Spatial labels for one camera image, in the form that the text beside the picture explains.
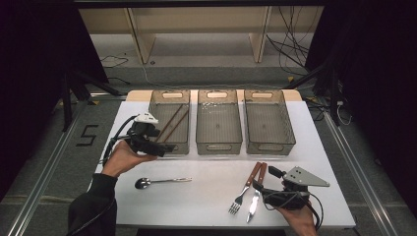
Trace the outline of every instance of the black sleeve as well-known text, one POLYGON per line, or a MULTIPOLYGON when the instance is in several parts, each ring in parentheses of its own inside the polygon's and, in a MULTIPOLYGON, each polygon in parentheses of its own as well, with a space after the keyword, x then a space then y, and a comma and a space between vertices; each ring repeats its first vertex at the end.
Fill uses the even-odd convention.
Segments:
POLYGON ((73 200, 68 210, 68 235, 115 235, 117 178, 93 174, 89 190, 73 200))

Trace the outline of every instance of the plastic bin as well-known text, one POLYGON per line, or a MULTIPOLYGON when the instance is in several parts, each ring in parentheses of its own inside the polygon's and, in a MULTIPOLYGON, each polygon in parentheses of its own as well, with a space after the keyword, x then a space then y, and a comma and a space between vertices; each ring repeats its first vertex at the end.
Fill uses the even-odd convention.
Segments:
POLYGON ((239 154, 242 140, 236 90, 199 90, 198 153, 239 154))
POLYGON ((175 145, 174 151, 166 155, 185 155, 190 151, 190 91, 189 90, 154 90, 149 102, 149 113, 159 123, 159 137, 151 141, 175 145))
POLYGON ((296 144, 282 90, 245 90, 248 154, 288 155, 296 144))

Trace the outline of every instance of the silver fork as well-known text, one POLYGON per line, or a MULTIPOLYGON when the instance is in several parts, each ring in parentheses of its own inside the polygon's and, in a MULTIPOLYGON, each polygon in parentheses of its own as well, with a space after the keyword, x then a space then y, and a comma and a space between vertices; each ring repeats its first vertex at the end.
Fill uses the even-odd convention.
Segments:
POLYGON ((257 162, 254 169, 252 170, 251 175, 249 176, 248 180, 246 181, 245 186, 243 187, 242 193, 240 193, 240 195, 233 202, 232 206, 230 206, 229 213, 235 214, 239 210, 239 208, 240 208, 240 206, 242 205, 242 202, 243 202, 243 195, 249 189, 249 187, 251 187, 252 181, 254 180, 254 177, 257 175, 260 168, 261 168, 261 163, 257 162))

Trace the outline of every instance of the white table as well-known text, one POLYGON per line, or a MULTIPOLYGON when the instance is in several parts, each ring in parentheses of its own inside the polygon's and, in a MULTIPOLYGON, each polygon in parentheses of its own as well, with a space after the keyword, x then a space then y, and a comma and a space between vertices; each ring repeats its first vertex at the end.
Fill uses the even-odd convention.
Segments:
MULTIPOLYGON (((325 228, 351 228, 355 222, 343 197, 328 157, 323 148, 307 105, 303 101, 287 101, 297 144, 288 156, 249 155, 246 153, 245 132, 239 155, 198 155, 196 146, 197 101, 192 96, 190 153, 180 157, 160 157, 143 163, 119 177, 116 185, 118 204, 117 224, 157 228, 281 228, 288 224, 276 210, 267 210, 260 200, 255 217, 246 223, 249 206, 255 190, 245 194, 236 215, 228 212, 240 194, 255 163, 264 161, 280 170, 289 171, 300 166, 330 183, 329 188, 309 187, 323 204, 325 228), (135 182, 141 177, 151 180, 192 177, 192 182, 158 183, 138 190, 135 182)), ((243 104, 240 103, 241 121, 243 104)), ((148 111, 146 101, 124 101, 115 118, 109 137, 113 137, 121 124, 130 116, 148 111)), ((121 135, 126 134, 131 124, 121 135)), ((101 171, 101 164, 96 172, 101 171)), ((266 188, 282 190, 281 180, 267 173, 266 188)), ((311 197, 318 214, 318 202, 311 197)))

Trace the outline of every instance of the silver spoon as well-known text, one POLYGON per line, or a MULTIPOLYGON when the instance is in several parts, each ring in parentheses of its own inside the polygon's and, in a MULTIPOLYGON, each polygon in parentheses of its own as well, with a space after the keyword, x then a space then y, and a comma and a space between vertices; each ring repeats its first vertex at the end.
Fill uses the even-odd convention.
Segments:
POLYGON ((179 179, 169 179, 169 180, 153 180, 150 181, 149 178, 140 178, 135 183, 135 188, 137 189, 145 189, 150 183, 162 183, 162 182, 189 182, 193 180, 192 178, 179 178, 179 179))

